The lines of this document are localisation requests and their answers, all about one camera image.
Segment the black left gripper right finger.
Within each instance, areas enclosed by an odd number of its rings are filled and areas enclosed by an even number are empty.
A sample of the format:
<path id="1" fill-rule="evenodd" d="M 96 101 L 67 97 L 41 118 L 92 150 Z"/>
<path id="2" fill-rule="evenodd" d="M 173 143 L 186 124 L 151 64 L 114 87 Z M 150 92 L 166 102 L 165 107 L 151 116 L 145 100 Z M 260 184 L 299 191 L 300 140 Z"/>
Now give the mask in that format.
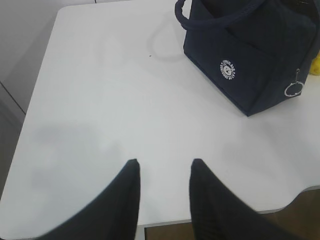
<path id="1" fill-rule="evenodd" d="M 200 158 L 191 165 L 190 215 L 196 240 L 299 239 L 246 205 Z"/>

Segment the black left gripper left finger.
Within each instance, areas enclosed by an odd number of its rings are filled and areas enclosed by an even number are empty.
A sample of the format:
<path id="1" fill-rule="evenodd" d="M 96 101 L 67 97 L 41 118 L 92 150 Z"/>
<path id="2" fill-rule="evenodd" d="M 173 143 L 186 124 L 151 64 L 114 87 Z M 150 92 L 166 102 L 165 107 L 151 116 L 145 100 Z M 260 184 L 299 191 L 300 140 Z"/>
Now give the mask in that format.
<path id="1" fill-rule="evenodd" d="M 133 240 L 141 199 L 140 164 L 128 160 L 110 184 L 82 210 L 39 240 Z"/>

